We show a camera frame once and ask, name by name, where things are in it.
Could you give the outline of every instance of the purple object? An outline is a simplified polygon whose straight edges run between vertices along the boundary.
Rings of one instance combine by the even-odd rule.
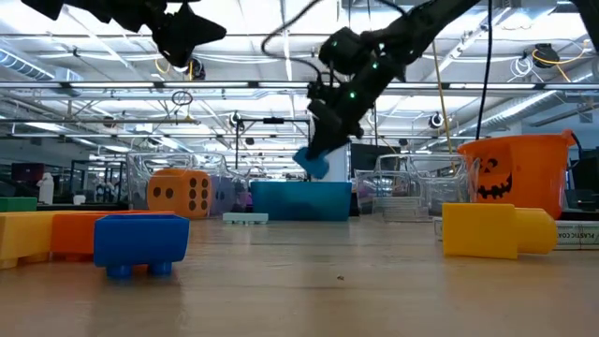
[[[222,215],[231,212],[237,201],[235,185],[230,178],[211,176],[212,180],[212,205],[210,216]]]

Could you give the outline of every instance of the white bottle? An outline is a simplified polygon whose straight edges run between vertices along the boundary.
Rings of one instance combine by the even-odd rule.
[[[54,179],[49,173],[44,173],[43,178],[37,182],[39,186],[39,198],[37,202],[43,202],[46,205],[52,205],[54,199]]]

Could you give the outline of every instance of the orange pumpkin bucket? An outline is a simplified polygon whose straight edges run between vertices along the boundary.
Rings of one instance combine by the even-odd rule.
[[[540,208],[558,219],[568,148],[575,144],[572,130],[565,130],[561,135],[482,139],[461,145],[458,152],[469,162],[480,159],[476,202]]]

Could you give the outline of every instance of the orange dice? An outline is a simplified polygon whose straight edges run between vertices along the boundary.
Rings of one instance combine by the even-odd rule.
[[[150,211],[173,211],[188,219],[208,216],[212,200],[210,176],[200,170],[165,168],[148,182]]]

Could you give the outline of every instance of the bucket handle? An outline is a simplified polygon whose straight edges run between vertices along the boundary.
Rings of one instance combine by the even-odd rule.
[[[566,170],[570,170],[575,168],[578,163],[580,163],[580,160],[582,159],[582,145],[580,145],[580,140],[578,140],[577,135],[574,134],[574,132],[570,131],[568,132],[568,136],[572,137],[572,139],[574,140],[574,142],[577,144],[578,147],[578,161],[576,163],[574,163],[574,165],[569,166]]]

